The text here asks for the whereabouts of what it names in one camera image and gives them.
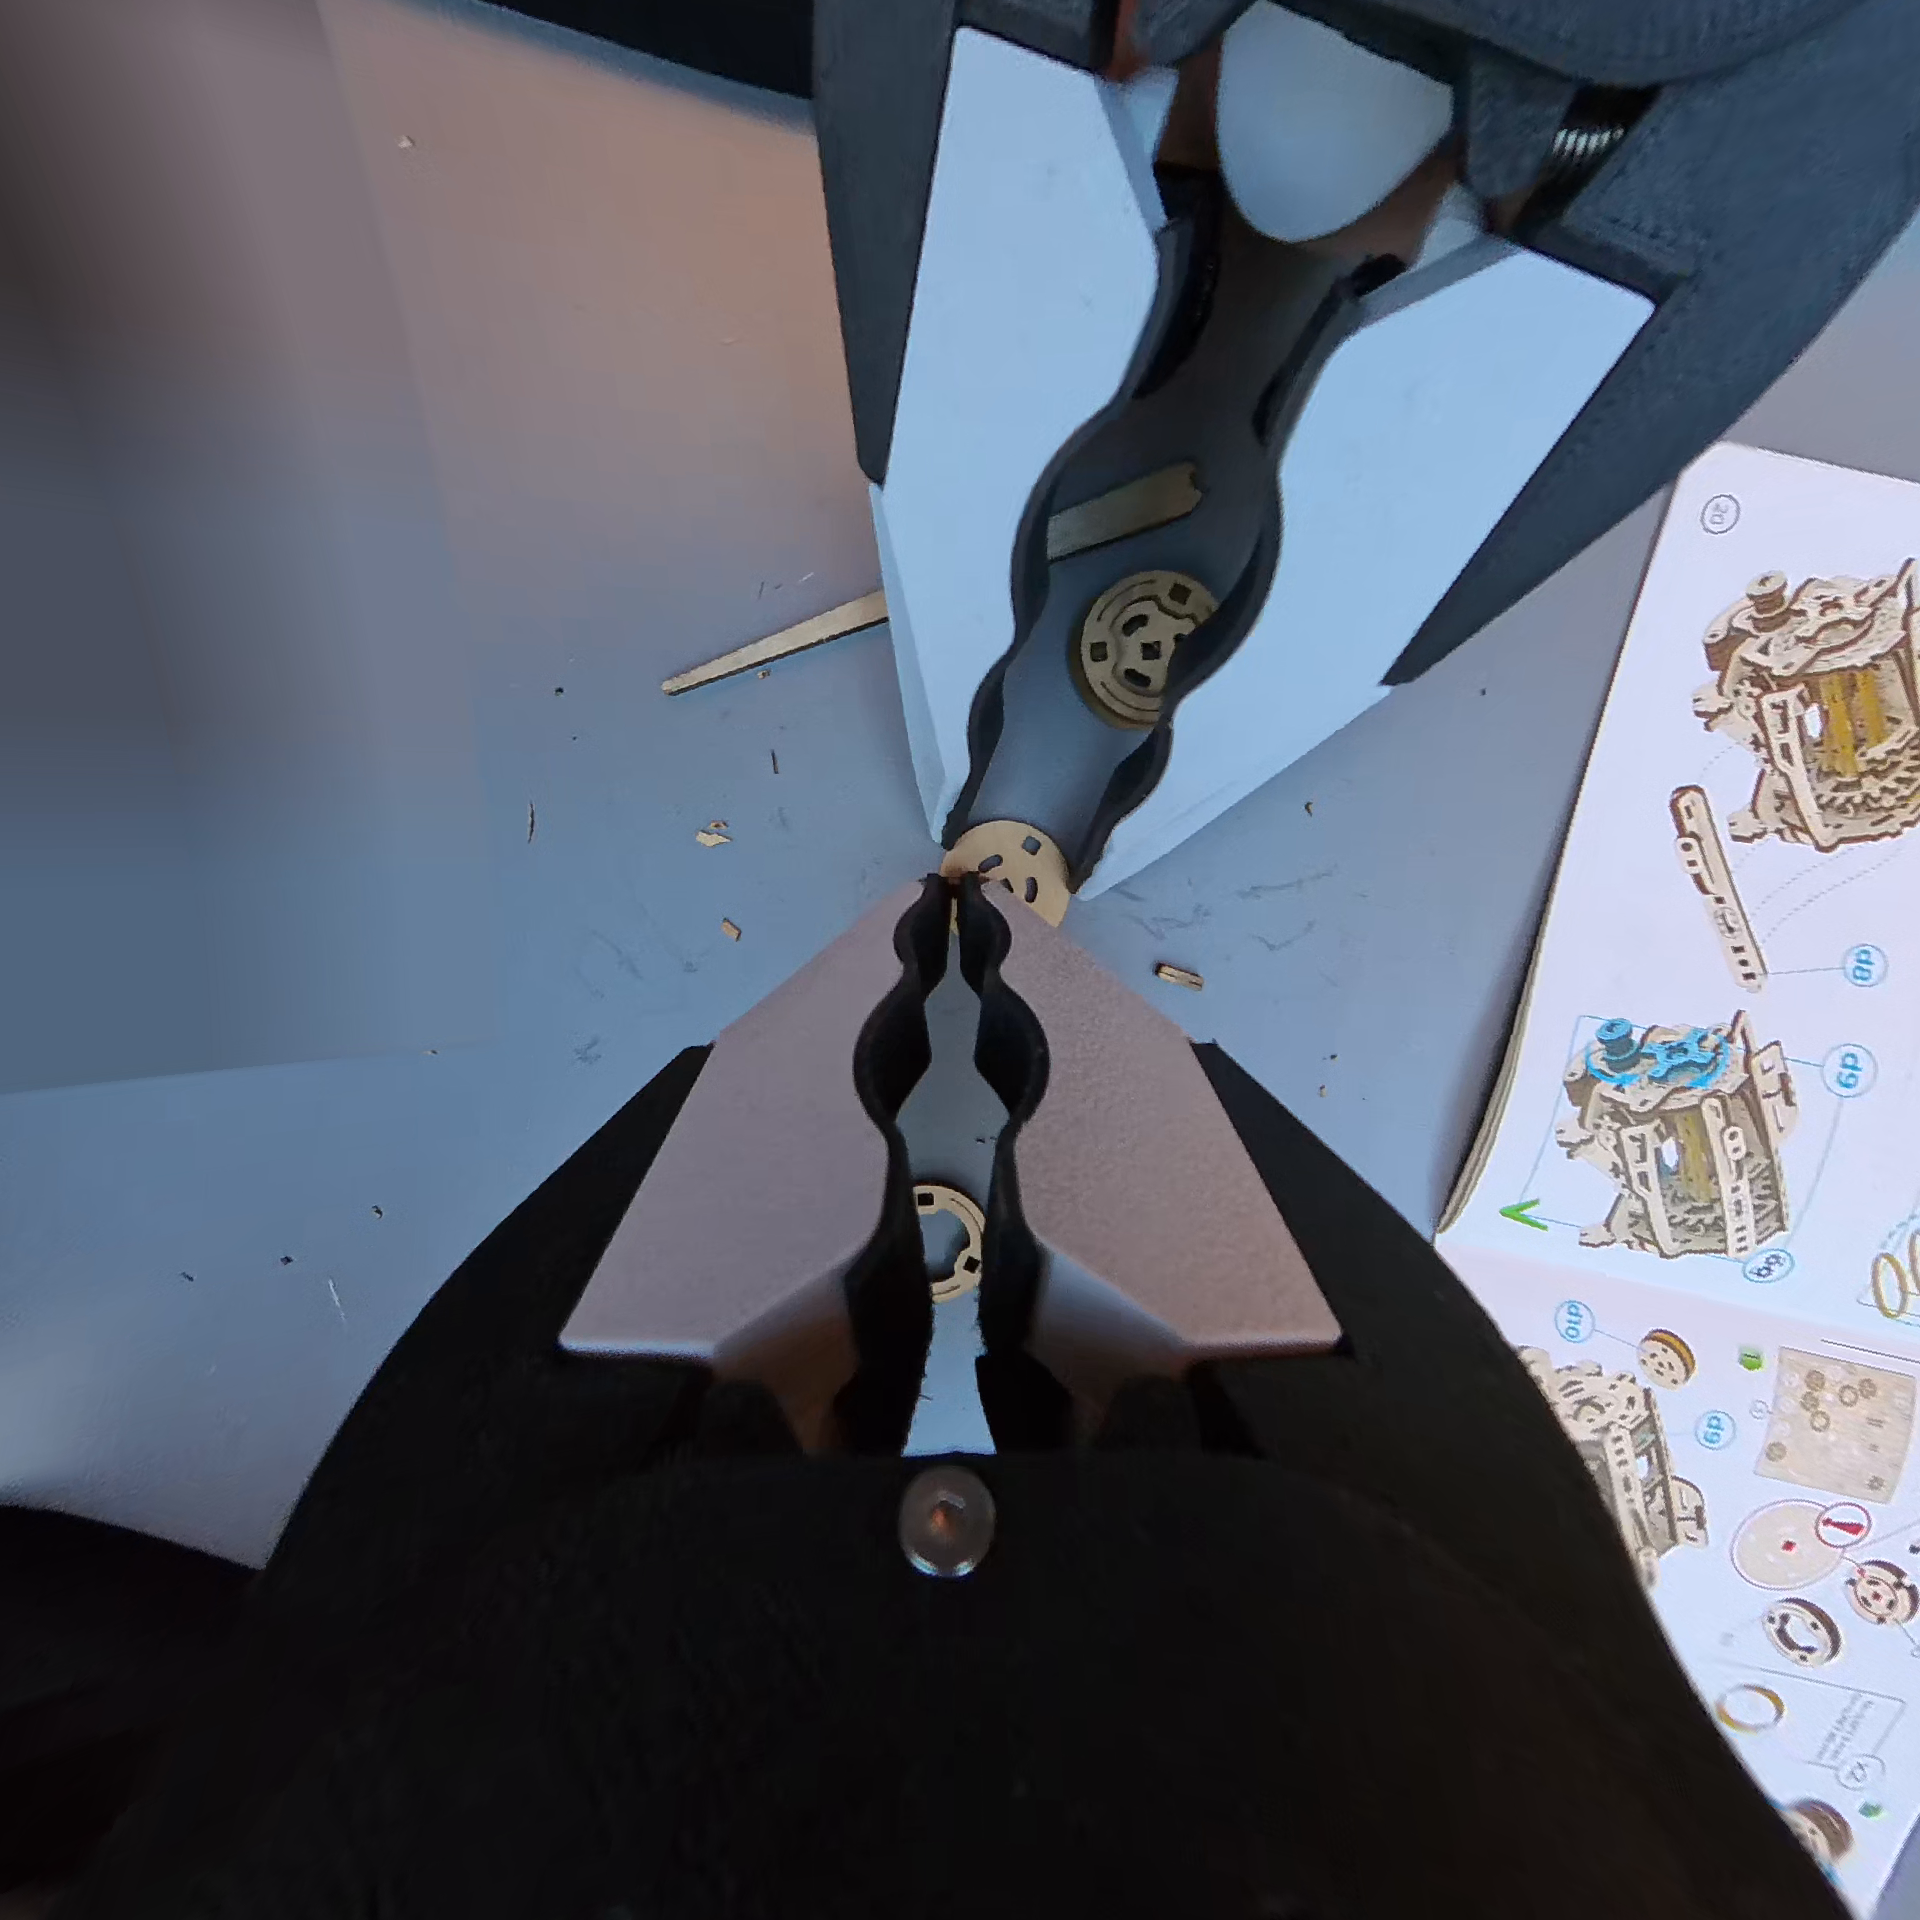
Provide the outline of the long wooden strip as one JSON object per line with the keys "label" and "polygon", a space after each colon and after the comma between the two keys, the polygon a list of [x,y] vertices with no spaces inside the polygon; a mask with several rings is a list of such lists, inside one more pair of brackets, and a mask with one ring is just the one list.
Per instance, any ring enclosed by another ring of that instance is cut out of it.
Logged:
{"label": "long wooden strip", "polygon": [[[1172,520],[1192,515],[1197,497],[1206,497],[1197,462],[1183,458],[1183,462],[1156,466],[1146,479],[1131,479],[1110,495],[1094,495],[1083,503],[1069,503],[1047,520],[1047,563],[1120,543],[1120,539],[1140,539],[1159,524],[1172,524]],[[884,587],[858,593],[846,604],[830,604],[819,616],[808,616],[778,633],[744,641],[717,660],[702,660],[702,666],[658,681],[658,691],[687,696],[687,691],[722,683],[722,681],[738,681],[751,672],[770,672],[785,654],[830,647],[840,633],[860,633],[874,624],[889,624],[889,593]]]}

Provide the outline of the layered wooden wheel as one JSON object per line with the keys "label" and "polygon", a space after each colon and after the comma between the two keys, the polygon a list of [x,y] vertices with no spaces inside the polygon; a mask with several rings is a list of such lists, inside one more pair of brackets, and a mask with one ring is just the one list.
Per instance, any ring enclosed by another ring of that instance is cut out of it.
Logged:
{"label": "layered wooden wheel", "polygon": [[1181,568],[1126,572],[1105,587],[1073,641],[1073,683],[1120,728],[1156,728],[1183,633],[1213,616],[1213,593]]}

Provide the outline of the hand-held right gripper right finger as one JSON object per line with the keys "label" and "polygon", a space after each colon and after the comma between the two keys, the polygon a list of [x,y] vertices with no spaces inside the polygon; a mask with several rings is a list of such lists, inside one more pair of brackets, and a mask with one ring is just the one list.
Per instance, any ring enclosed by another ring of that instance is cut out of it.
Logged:
{"label": "hand-held right gripper right finger", "polygon": [[998,1451],[1094,1432],[1140,1377],[1329,1353],[1326,1306],[1192,1044],[1007,889],[955,889],[992,1146],[975,1396]]}

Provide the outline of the assembly instruction booklet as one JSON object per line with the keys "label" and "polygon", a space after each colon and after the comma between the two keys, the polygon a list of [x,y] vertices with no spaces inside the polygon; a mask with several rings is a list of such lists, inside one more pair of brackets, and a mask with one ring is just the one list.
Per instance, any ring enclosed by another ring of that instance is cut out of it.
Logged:
{"label": "assembly instruction booklet", "polygon": [[1436,1235],[1855,1917],[1920,1790],[1915,548],[1906,479],[1678,479]]}

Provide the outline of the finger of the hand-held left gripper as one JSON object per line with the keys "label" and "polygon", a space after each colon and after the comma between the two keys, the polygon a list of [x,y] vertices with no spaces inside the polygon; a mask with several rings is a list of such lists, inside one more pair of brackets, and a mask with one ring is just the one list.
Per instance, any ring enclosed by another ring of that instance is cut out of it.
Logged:
{"label": "finger of the hand-held left gripper", "polygon": [[951,34],[889,479],[874,488],[913,771],[940,837],[973,696],[1018,641],[1025,524],[1131,381],[1159,298],[1172,71],[1112,86]]}
{"label": "finger of the hand-held left gripper", "polygon": [[1388,672],[1649,310],[1645,290],[1488,233],[1362,302],[1273,466],[1273,583],[1234,654],[1181,696],[1168,764],[1105,837],[1083,898],[1388,696]]}

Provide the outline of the wooden disc with square holes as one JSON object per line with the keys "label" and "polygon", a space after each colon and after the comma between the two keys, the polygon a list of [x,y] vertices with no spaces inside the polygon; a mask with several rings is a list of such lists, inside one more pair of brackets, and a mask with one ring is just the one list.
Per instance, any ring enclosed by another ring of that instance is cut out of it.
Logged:
{"label": "wooden disc with square holes", "polygon": [[1029,820],[968,824],[946,845],[940,878],[946,882],[975,878],[982,894],[998,889],[998,894],[1029,901],[1047,927],[1056,927],[1069,901],[1073,901],[1069,860],[1065,860],[1056,843]]}

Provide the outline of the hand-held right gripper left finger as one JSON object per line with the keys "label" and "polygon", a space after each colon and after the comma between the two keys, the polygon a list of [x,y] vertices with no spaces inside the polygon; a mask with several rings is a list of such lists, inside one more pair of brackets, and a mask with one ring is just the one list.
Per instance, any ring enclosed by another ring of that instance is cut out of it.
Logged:
{"label": "hand-held right gripper left finger", "polygon": [[904,1451],[932,1341],[896,1111],[951,894],[884,898],[711,1044],[558,1344],[765,1384],[808,1447]]}

